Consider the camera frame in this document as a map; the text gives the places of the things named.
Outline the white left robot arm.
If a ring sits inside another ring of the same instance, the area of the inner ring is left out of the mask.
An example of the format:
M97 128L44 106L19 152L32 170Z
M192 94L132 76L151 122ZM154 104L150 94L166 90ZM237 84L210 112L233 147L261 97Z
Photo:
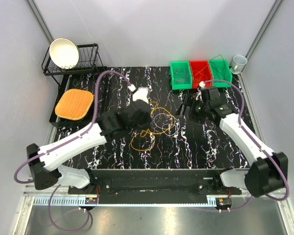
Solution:
M151 107L142 100L133 101L128 107L108 111L79 131L49 145L27 147L30 171L36 190L56 184L73 186L90 194L96 189L92 173L85 169L64 166L76 155L99 145L123 138L132 129L146 129L151 122Z

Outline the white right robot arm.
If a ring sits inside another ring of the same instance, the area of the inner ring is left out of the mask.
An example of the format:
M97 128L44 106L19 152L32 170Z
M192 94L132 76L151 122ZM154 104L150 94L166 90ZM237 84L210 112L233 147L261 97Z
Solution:
M224 194L230 188L247 190L258 198L284 188L289 196L288 157L266 146L244 123L235 107L223 100L216 87L200 88L197 94L186 94L177 115L188 112L190 120L204 123L207 119L226 133L243 153L249 169L223 170L213 181L213 190Z

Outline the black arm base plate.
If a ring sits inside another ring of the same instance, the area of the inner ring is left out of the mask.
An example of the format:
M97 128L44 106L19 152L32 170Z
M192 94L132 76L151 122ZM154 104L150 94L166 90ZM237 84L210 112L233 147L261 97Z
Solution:
M138 206L213 205L208 196L241 195L238 188L221 185L220 169L97 169L88 189L69 187L68 193L95 195L99 203Z

